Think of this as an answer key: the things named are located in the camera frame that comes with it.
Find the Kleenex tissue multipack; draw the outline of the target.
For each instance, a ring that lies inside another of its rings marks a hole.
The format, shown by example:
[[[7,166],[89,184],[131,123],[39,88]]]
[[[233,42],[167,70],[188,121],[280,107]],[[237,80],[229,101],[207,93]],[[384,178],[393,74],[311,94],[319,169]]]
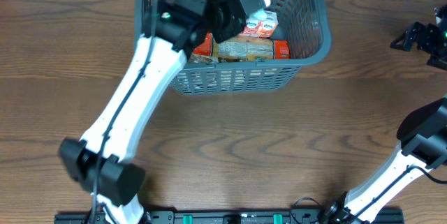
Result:
[[[246,20],[246,27],[240,36],[254,38],[270,38],[279,22],[277,14],[268,10],[259,10],[249,16]]]

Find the beige snack pouch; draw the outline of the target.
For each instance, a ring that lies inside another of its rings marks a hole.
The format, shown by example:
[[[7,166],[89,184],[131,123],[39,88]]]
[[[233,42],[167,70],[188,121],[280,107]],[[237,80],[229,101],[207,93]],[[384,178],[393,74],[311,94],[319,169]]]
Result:
[[[189,58],[189,63],[192,64],[213,64],[214,62],[215,59],[211,56],[192,54]]]

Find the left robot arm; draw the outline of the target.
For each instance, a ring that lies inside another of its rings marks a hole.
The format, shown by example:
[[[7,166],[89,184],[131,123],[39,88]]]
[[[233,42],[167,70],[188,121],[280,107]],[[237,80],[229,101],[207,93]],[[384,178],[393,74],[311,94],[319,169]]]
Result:
[[[138,200],[145,171],[133,163],[142,132],[162,95],[212,34],[219,43],[240,34],[271,0],[142,0],[131,63],[98,119],[80,139],[64,139],[59,157],[91,194],[86,223],[144,223]]]

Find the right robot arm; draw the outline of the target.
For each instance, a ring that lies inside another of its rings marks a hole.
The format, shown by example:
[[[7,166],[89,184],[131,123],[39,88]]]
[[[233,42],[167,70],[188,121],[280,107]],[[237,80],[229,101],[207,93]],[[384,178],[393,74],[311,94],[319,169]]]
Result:
[[[390,48],[417,47],[429,54],[427,65],[446,69],[446,7],[434,11],[436,22],[413,23]],[[341,196],[319,218],[320,223],[373,223],[380,210],[421,176],[446,164],[446,98],[411,112],[397,131],[397,146],[367,180]]]

